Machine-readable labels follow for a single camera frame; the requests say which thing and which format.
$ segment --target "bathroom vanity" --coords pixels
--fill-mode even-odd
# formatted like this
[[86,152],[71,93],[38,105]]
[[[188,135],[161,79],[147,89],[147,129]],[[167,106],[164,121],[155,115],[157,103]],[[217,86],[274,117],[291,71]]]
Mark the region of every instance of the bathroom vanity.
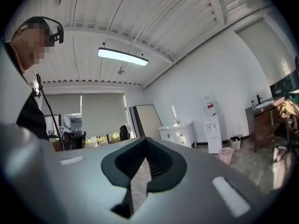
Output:
[[192,143],[194,143],[194,145],[196,146],[196,142],[192,132],[192,124],[193,121],[186,124],[181,123],[160,127],[159,131],[161,134],[161,139],[186,147],[192,147]]
[[255,152],[273,142],[274,132],[279,126],[277,120],[280,118],[284,102],[284,97],[270,98],[257,105],[255,110],[252,110],[252,107],[245,110],[249,136],[254,141]]

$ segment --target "faucet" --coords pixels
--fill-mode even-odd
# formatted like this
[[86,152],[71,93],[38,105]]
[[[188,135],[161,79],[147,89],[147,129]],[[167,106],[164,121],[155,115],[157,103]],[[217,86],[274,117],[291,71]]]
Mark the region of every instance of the faucet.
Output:
[[260,105],[262,97],[260,97],[260,95],[257,95],[256,98],[257,98],[258,104]]
[[173,117],[173,119],[176,119],[176,124],[179,124],[179,120],[177,119],[177,117]]

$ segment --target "black jacket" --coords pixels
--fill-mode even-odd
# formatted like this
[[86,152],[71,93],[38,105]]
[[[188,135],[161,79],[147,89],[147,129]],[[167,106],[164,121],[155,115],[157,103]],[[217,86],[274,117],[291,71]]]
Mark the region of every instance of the black jacket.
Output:
[[[10,46],[9,43],[5,43],[4,45],[8,55],[12,59],[14,66],[19,71],[20,75],[23,77],[13,48]],[[39,139],[49,140],[47,135],[46,121],[43,113],[38,108],[33,90],[20,112],[20,115],[17,119],[17,125],[30,130]]]

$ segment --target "ceiling light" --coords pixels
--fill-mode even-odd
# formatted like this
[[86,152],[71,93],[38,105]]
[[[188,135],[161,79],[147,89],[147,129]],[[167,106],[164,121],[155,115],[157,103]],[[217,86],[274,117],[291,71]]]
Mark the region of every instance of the ceiling light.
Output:
[[99,48],[98,57],[130,62],[142,66],[146,66],[149,63],[148,60],[143,59],[141,57],[131,55],[129,53],[117,51],[117,50],[107,49],[107,48]]

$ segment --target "ceiling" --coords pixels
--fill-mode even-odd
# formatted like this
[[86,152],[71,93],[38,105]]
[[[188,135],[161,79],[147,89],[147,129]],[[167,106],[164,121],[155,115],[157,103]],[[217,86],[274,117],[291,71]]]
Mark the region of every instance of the ceiling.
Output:
[[[64,43],[26,71],[29,83],[39,73],[43,82],[146,87],[205,40],[269,4],[269,0],[24,0],[4,35],[10,40],[32,16],[47,16],[64,26]],[[144,57],[149,64],[100,58],[99,47]],[[117,73],[120,67],[125,70],[122,75]]]

